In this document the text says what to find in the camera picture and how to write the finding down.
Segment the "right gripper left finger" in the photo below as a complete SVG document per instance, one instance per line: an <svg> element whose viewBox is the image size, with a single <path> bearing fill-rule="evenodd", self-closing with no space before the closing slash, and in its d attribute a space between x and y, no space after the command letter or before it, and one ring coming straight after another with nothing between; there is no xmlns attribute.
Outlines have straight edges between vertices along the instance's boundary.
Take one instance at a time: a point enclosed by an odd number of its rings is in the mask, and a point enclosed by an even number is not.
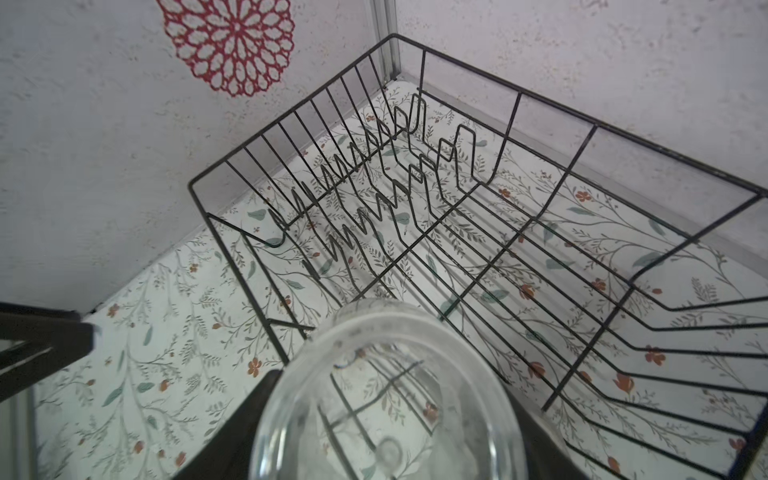
<svg viewBox="0 0 768 480"><path fill-rule="evenodd" d="M247 479L258 423L281 375L281 370L268 372L208 444L174 478Z"/></svg>

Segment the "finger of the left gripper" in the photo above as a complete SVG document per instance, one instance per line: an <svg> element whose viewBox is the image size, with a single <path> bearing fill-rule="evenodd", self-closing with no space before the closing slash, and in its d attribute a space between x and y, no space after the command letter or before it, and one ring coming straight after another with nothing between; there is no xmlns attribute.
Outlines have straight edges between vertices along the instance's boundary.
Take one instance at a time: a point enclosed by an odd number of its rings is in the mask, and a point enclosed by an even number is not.
<svg viewBox="0 0 768 480"><path fill-rule="evenodd" d="M1 399L13 397L87 356L95 328L76 311L1 304Z"/></svg>

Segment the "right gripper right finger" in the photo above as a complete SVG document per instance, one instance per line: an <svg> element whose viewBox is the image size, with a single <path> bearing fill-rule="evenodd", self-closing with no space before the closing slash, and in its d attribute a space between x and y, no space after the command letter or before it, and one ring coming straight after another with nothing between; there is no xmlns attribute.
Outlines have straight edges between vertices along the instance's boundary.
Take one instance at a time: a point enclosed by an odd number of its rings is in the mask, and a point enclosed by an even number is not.
<svg viewBox="0 0 768 480"><path fill-rule="evenodd" d="M564 439L546 415L514 387L507 386L506 392L523 436L528 478L588 480L571 459Z"/></svg>

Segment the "clear glass cup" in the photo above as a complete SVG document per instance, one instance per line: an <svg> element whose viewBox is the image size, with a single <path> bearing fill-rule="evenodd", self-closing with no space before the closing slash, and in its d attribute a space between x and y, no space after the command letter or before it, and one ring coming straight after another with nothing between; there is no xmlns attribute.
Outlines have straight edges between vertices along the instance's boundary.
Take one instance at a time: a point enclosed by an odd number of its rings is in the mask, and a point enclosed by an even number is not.
<svg viewBox="0 0 768 480"><path fill-rule="evenodd" d="M253 479L524 479L499 378L424 310L364 299L332 314L281 372Z"/></svg>

